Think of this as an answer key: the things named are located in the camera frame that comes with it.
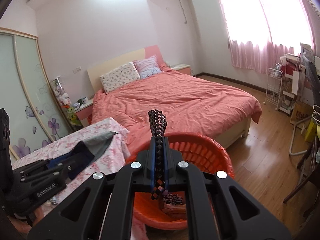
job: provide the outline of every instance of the pillow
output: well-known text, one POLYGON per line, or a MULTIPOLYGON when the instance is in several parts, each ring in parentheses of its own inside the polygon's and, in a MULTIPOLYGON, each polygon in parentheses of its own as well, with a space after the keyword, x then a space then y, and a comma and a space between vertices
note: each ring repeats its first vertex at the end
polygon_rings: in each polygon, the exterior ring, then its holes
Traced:
POLYGON ((156 55, 143 60, 134 60, 133 63, 142 79, 161 72, 156 55))
POLYGON ((133 62, 124 64, 100 76, 101 83, 106 93, 138 79, 141 78, 134 67, 133 62))

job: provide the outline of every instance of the wooden floor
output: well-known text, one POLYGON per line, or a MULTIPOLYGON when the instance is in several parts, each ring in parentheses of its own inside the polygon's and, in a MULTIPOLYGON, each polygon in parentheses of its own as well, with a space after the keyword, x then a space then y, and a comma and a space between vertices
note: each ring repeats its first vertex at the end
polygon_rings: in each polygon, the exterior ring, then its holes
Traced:
MULTIPOLYGON (((227 152, 235 171, 235 180, 258 199, 294 234, 305 221, 302 217, 316 198, 316 188, 310 182, 287 204, 283 199, 294 189, 299 179, 296 165, 301 158, 289 157, 293 131, 287 114, 275 111, 275 106, 263 105, 265 93, 229 81, 201 76, 212 82, 240 88, 253 95, 262 106, 259 124, 251 120, 249 135, 231 145, 227 152)), ((296 132, 293 152, 305 150, 308 143, 296 132)), ((150 240, 186 240, 188 230, 161 231, 149 228, 150 240)))

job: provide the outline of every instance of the frosted glass door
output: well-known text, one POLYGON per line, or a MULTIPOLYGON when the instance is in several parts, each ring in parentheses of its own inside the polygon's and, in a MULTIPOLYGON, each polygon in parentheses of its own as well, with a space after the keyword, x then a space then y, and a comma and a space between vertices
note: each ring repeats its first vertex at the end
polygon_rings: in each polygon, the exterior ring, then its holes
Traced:
POLYGON ((0 108, 10 118, 10 144, 22 158, 50 143, 23 92, 14 58, 13 36, 0 34, 0 108))
POLYGON ((68 135, 69 126, 65 123, 44 76, 36 40, 16 35, 16 53, 30 103, 36 108, 44 128, 55 140, 68 135))

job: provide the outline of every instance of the curtain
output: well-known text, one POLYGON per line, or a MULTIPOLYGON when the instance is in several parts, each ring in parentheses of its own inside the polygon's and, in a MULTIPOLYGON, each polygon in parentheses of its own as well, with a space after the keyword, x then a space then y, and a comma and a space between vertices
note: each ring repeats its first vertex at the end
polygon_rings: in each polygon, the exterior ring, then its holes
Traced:
POLYGON ((314 48, 301 0, 220 0, 227 25, 232 65, 266 73, 285 53, 314 48))

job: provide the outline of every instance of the red plastic basket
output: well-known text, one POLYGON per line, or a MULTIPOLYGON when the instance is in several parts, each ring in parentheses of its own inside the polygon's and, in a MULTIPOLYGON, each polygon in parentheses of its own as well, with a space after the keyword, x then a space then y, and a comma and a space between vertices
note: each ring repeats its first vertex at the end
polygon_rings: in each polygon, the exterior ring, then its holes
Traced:
MULTIPOLYGON (((192 132, 168 133, 165 136, 169 139, 171 149, 179 150, 185 161, 193 163, 201 171, 209 173, 225 171, 229 176, 234 177, 229 155, 211 138, 192 132)), ((127 159, 127 163, 135 161, 138 152, 148 149, 149 145, 148 142, 136 149, 127 159)), ((133 213, 137 219, 153 228, 163 230, 187 228, 186 220, 177 220, 163 213, 158 201, 151 199, 150 193, 135 194, 133 213)))

